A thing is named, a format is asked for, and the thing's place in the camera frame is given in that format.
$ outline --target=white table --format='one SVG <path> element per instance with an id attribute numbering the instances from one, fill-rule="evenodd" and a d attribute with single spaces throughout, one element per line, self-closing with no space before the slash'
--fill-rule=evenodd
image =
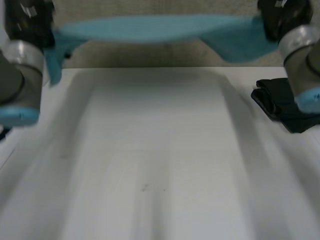
<path id="1" fill-rule="evenodd" d="M 320 130 L 289 134 L 250 98 L 279 77 L 64 70 L 0 145 L 0 239 L 320 239 Z"/>

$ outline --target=light blue cap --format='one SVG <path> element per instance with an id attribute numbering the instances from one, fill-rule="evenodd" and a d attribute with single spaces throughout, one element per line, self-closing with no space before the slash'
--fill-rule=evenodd
<path id="1" fill-rule="evenodd" d="M 27 127 L 36 124 L 40 111 L 32 107 L 0 107 L 0 125 L 6 128 Z"/>
<path id="2" fill-rule="evenodd" d="M 320 87 L 300 93 L 294 101 L 302 113 L 320 114 Z"/>

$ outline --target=silver metal joint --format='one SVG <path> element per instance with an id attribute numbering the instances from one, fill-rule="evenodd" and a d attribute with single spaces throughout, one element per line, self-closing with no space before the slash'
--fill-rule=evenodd
<path id="1" fill-rule="evenodd" d="M 313 25 L 301 25 L 289 31 L 279 42 L 278 50 L 285 60 L 294 51 L 315 44 L 320 39 L 320 29 Z"/>
<path id="2" fill-rule="evenodd" d="M 33 67 L 41 73 L 44 68 L 44 54 L 34 45 L 21 40 L 9 41 L 2 49 L 3 56 L 12 64 Z"/>

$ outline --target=light blue towel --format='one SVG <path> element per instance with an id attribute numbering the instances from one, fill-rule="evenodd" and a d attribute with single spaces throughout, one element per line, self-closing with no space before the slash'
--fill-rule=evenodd
<path id="1" fill-rule="evenodd" d="M 65 54 L 90 40 L 158 44 L 200 38 L 231 63 L 252 61 L 277 49 L 261 17 L 227 15 L 150 15 L 94 19 L 67 24 L 54 32 L 56 46 L 45 51 L 51 85 L 60 82 Z"/>

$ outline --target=black cloth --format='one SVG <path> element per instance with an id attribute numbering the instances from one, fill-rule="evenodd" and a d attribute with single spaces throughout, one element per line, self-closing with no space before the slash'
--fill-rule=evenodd
<path id="1" fill-rule="evenodd" d="M 0 129 L 0 142 L 6 139 L 7 134 L 11 131 L 11 128 Z"/>
<path id="2" fill-rule="evenodd" d="M 303 133 L 320 124 L 320 114 L 299 111 L 287 78 L 262 79 L 256 86 L 258 89 L 251 94 L 253 100 L 272 121 L 281 122 L 290 133 Z"/>

